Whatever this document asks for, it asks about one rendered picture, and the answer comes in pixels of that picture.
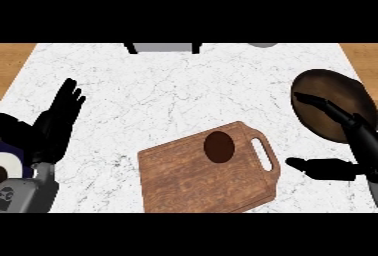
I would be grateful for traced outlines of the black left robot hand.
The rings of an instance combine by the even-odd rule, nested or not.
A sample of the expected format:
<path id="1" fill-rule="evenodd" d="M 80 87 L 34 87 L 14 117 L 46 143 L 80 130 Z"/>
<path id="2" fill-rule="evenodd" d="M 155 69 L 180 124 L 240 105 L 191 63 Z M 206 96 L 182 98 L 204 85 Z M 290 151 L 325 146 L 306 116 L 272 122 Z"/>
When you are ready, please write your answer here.
<path id="1" fill-rule="evenodd" d="M 40 162 L 55 164 L 64 158 L 85 101 L 77 81 L 68 78 L 51 108 L 42 112 L 33 125 L 0 113 L 0 141 L 24 150 L 31 165 Z"/>

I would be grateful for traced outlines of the grey appliance with black legs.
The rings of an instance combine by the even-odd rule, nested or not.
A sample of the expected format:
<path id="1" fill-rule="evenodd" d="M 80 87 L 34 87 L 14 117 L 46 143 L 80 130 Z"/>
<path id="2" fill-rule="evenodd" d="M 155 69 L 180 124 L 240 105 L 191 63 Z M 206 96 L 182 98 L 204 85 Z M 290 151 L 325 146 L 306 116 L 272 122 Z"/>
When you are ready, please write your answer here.
<path id="1" fill-rule="evenodd" d="M 191 52 L 200 53 L 201 43 L 126 43 L 130 54 L 141 52 Z"/>

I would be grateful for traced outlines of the dark brown cupcake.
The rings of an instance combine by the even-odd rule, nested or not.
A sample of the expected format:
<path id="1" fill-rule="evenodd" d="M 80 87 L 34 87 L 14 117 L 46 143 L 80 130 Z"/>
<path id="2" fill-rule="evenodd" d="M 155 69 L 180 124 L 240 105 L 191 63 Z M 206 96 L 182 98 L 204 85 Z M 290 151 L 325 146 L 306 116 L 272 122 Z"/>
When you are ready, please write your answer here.
<path id="1" fill-rule="evenodd" d="M 214 163 L 226 163 L 235 153 L 232 137 L 222 131 L 214 131 L 206 138 L 204 152 Z"/>

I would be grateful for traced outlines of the dark brown round pan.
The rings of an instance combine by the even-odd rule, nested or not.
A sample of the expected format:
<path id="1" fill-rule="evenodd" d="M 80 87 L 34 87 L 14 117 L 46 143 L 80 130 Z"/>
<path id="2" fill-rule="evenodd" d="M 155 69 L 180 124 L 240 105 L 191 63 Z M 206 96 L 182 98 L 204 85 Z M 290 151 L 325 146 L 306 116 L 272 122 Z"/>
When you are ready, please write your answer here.
<path id="1" fill-rule="evenodd" d="M 296 92 L 330 100 L 350 114 L 359 113 L 374 127 L 378 126 L 378 108 L 365 86 L 341 73 L 327 69 L 305 71 L 293 82 L 291 105 L 306 128 L 324 139 L 347 143 L 341 125 L 316 107 L 297 100 Z"/>

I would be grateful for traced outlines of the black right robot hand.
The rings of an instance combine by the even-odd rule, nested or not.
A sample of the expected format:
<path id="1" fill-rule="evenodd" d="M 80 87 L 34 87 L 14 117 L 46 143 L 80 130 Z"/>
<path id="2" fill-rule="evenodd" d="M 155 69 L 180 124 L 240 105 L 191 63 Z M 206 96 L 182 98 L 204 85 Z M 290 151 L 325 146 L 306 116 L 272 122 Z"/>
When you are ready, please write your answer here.
<path id="1" fill-rule="evenodd" d="M 316 107 L 341 124 L 358 163 L 336 158 L 305 160 L 296 157 L 290 157 L 285 163 L 312 179 L 353 181 L 358 175 L 365 175 L 368 181 L 378 184 L 378 131 L 358 113 L 350 114 L 330 100 L 300 92 L 294 95 L 302 103 Z"/>

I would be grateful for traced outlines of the brown wooden cutting board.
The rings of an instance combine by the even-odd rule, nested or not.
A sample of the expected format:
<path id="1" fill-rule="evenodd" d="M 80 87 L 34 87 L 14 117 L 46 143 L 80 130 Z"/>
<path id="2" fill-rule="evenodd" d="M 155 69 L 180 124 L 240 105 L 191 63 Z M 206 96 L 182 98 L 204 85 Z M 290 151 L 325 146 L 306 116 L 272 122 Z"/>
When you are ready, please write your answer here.
<path id="1" fill-rule="evenodd" d="M 204 144 L 223 132 L 235 145 L 228 162 Z M 244 212 L 276 197 L 281 166 L 265 134 L 237 121 L 138 153 L 148 212 Z"/>

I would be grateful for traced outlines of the blue and white object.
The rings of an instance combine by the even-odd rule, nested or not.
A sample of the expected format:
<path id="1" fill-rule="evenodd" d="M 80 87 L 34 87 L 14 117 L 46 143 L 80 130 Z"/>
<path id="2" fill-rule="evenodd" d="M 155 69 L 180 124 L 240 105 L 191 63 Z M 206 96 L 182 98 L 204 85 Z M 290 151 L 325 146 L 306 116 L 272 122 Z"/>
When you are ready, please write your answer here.
<path id="1" fill-rule="evenodd" d="M 31 178 L 34 170 L 22 149 L 0 141 L 0 181 L 8 178 Z"/>

